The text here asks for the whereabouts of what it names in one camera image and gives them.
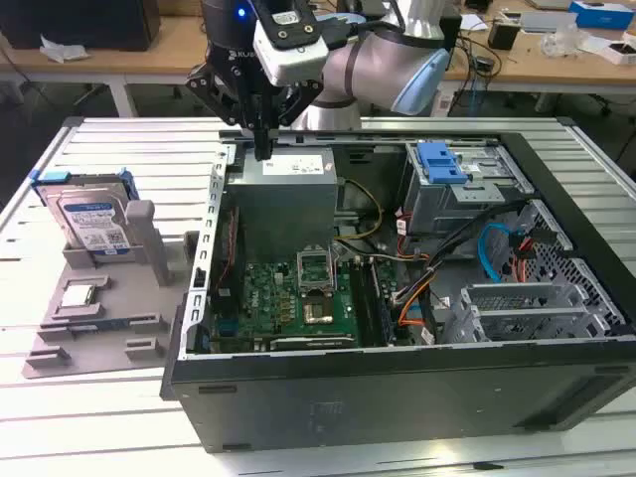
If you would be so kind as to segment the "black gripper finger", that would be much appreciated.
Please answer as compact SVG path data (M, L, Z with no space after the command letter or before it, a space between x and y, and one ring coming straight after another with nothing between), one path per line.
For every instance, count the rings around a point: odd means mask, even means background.
M245 67L230 66L222 75L211 64L203 63L190 72L186 86L223 122L240 126L252 139L254 158L264 159L261 94Z
M319 80L303 80L287 86L270 86L264 97L264 159L271 157L274 136L280 126L291 123L322 92Z

